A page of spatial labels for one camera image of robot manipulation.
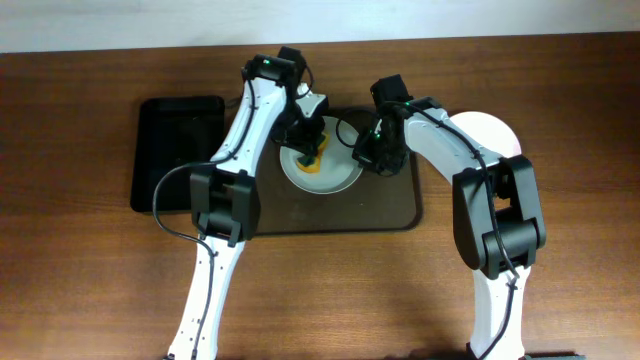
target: cable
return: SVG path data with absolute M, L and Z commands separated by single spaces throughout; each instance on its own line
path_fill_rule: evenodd
M 184 240 L 188 240 L 188 241 L 192 241 L 195 242 L 198 245 L 203 246 L 206 250 L 207 253 L 209 254 L 209 288 L 207 290 L 207 299 L 205 301 L 205 305 L 204 305 L 204 310 L 202 313 L 202 317 L 200 319 L 200 325 L 198 326 L 198 332 L 196 334 L 196 341 L 194 342 L 194 346 L 193 346 L 193 351 L 191 353 L 191 359 L 195 360 L 197 355 L 198 355 L 198 344 L 200 342 L 200 335 L 202 334 L 202 328 L 204 326 L 204 322 L 207 318 L 207 313 L 209 312 L 209 304 L 211 303 L 211 295 L 213 292 L 213 269 L 215 266 L 215 257 L 217 255 L 217 253 L 214 253 L 213 250 L 211 249 L 211 247 L 209 245 L 207 245 L 207 243 L 205 243 L 204 241 L 202 241 L 201 239 L 198 239 L 196 237 L 169 229 L 167 226 L 165 226 L 162 221 L 160 220 L 160 216 L 158 214 L 158 194 L 160 193 L 160 189 L 162 188 L 162 185 L 165 183 L 165 181 L 167 181 L 167 179 L 169 179 L 172 175 L 185 170 L 185 169 L 191 169 L 191 168 L 196 168 L 196 167 L 209 167 L 209 166 L 216 166 L 222 163 L 225 163 L 229 160 L 231 160 L 232 158 L 234 158 L 236 156 L 236 154 L 238 153 L 238 151 L 240 151 L 240 148 L 242 147 L 242 144 L 244 143 L 244 140 L 247 137 L 247 134 L 249 133 L 249 129 L 251 128 L 251 123 L 253 122 L 253 116 L 255 113 L 255 109 L 256 109 L 256 97 L 255 97 L 255 92 L 253 90 L 253 84 L 251 83 L 251 80 L 247 79 L 246 73 L 243 71 L 242 72 L 242 77 L 243 79 L 245 79 L 247 81 L 247 84 L 249 85 L 249 91 L 251 92 L 251 111 L 249 112 L 249 120 L 247 121 L 247 125 L 245 126 L 243 132 L 242 132 L 242 136 L 240 137 L 240 141 L 238 142 L 238 145 L 232 150 L 230 151 L 224 158 L 219 159 L 219 160 L 213 160 L 213 161 L 207 161 L 207 162 L 194 162 L 194 163 L 188 163 L 188 164 L 184 164 L 181 166 L 178 166 L 174 169 L 172 169 L 171 171 L 169 171 L 166 175 L 164 175 L 162 177 L 162 179 L 160 179 L 160 181 L 158 182 L 158 185 L 156 185 L 156 189 L 153 192 L 153 202 L 152 202 L 152 206 L 151 209 L 153 211 L 153 218 L 155 219 L 156 223 L 158 224 L 158 226 L 160 226 L 160 228 L 164 231 L 166 231 L 167 233 L 177 236 L 181 239 Z
M 375 130 L 376 130 L 376 127 L 378 126 L 378 123 L 377 123 L 377 122 L 380 120 L 380 119 L 379 119 L 379 117 L 378 117 L 378 113 L 376 113 L 375 111 L 372 111 L 372 110 L 369 110 L 369 109 L 365 109 L 365 108 L 352 108 L 352 109 L 347 109 L 347 111 L 345 111 L 345 112 L 344 112 L 344 114 L 342 114 L 342 117 L 341 117 L 340 119 L 338 119 L 338 123 L 336 124 L 336 137 L 337 137 L 337 138 L 338 138 L 338 140 L 342 143 L 342 145 L 344 145 L 344 146 L 346 146 L 346 147 L 348 147 L 348 148 L 350 148 L 350 149 L 355 148 L 355 147 L 356 147 L 356 145 L 357 145 L 357 143 L 355 143 L 355 144 L 353 144 L 353 145 L 350 145 L 350 144 L 347 144 L 347 143 L 342 139 L 342 137 L 340 136 L 340 124 L 342 123 L 342 121 L 343 121 L 342 119 L 343 119 L 344 117 L 346 117 L 346 116 L 347 116 L 347 115 L 349 115 L 349 114 L 355 113 L 355 112 L 365 112 L 365 113 L 367 113 L 367 114 L 371 115 L 371 119 L 372 119 L 372 121 L 371 121 L 371 132 L 373 132 L 373 131 L 375 131 Z M 366 135 L 366 137 L 364 137 L 364 138 L 362 139 L 362 142 L 365 142 L 365 141 L 369 138 L 369 136 L 371 135 L 371 132 L 369 132 L 369 133 Z
M 305 65 L 305 69 L 307 70 L 307 72 L 309 73 L 309 86 L 307 88 L 307 92 L 305 92 L 302 95 L 298 95 L 296 96 L 296 100 L 302 99 L 303 97 L 309 95 L 309 93 L 311 92 L 311 89 L 313 89 L 313 85 L 316 83 L 316 80 L 313 78 L 313 72 L 311 72 L 311 68 L 309 67 L 309 65 Z
M 515 291 L 517 290 L 516 283 L 518 279 L 520 279 L 520 275 L 518 274 L 515 267 L 513 266 L 511 259 L 509 259 L 509 255 L 507 254 L 507 249 L 504 246 L 504 242 L 502 241 L 502 236 L 500 235 L 500 231 L 498 229 L 498 220 L 496 218 L 496 208 L 495 208 L 495 204 L 493 203 L 493 189 L 492 189 L 491 183 L 489 182 L 489 170 L 487 169 L 487 164 L 484 162 L 484 159 L 482 158 L 482 154 L 480 154 L 480 151 L 476 149 L 473 146 L 473 144 L 471 144 L 471 142 L 464 135 L 462 135 L 456 129 L 445 124 L 444 121 L 434 118 L 433 116 L 427 114 L 424 110 L 420 109 L 417 106 L 411 105 L 409 103 L 401 103 L 397 101 L 386 101 L 381 106 L 384 106 L 386 104 L 408 107 L 412 110 L 415 110 L 418 114 L 424 116 L 425 118 L 427 118 L 434 124 L 438 125 L 439 127 L 449 131 L 451 134 L 459 138 L 467 146 L 467 148 L 469 148 L 471 153 L 473 153 L 474 158 L 478 160 L 478 163 L 482 168 L 485 189 L 487 190 L 487 200 L 489 202 L 489 214 L 491 216 L 491 225 L 493 227 L 493 232 L 496 236 L 496 242 L 498 243 L 498 248 L 500 249 L 500 254 L 502 255 L 502 259 L 504 260 L 505 264 L 509 268 L 509 271 L 514 276 L 514 278 L 507 283 L 507 286 L 509 287 L 509 297 L 507 299 L 507 308 L 505 310 L 505 315 L 504 315 L 505 317 L 502 322 L 502 327 L 500 328 L 500 331 L 496 335 L 495 339 L 493 339 L 493 341 L 491 342 L 491 345 L 489 345 L 487 350 L 485 350 L 485 352 L 478 358 L 478 360 L 484 360 L 487 356 L 489 356 L 489 354 L 495 348 L 498 342 L 502 340 L 502 337 L 507 331 L 507 327 L 509 326 L 509 319 L 511 318 L 511 310 L 513 308 L 513 298 L 514 298 Z

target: yellow object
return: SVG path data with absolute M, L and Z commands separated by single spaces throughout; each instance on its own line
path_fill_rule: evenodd
M 329 144 L 329 134 L 323 132 L 324 139 L 320 145 L 318 145 L 318 156 L 301 156 L 296 159 L 296 166 L 298 169 L 308 173 L 315 174 L 320 172 L 320 163 L 322 162 L 322 154 Z

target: white plate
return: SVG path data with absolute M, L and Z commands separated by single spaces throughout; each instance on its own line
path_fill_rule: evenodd
M 493 115 L 467 111 L 452 116 L 451 121 L 480 145 L 504 157 L 522 153 L 520 142 L 513 130 Z
M 280 148 L 280 164 L 285 175 L 302 190 L 314 194 L 332 194 L 351 186 L 362 173 L 362 167 L 351 158 L 350 149 L 336 137 L 338 119 L 324 117 L 324 132 L 329 134 L 329 143 L 322 155 L 320 171 L 308 174 L 296 165 L 296 159 L 302 153 L 282 146 Z M 340 123 L 340 137 L 347 144 L 353 144 L 358 139 L 358 132 L 346 122 Z

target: wooden table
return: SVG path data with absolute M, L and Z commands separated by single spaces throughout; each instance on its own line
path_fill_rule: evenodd
M 527 284 L 528 352 L 640 358 L 640 34 L 300 45 L 333 105 L 401 73 L 451 113 L 505 120 L 536 169 L 547 246 Z M 2 55 L 0 358 L 159 359 L 195 246 L 128 205 L 137 110 L 241 91 L 278 46 Z M 464 349 L 473 285 L 449 185 L 421 160 L 410 232 L 263 238 L 236 269 L 220 356 L 381 359 Z M 193 231 L 189 216 L 169 225 Z

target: white background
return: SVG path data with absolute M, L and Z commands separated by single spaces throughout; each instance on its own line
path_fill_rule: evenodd
M 640 30 L 640 0 L 0 0 L 0 52 Z

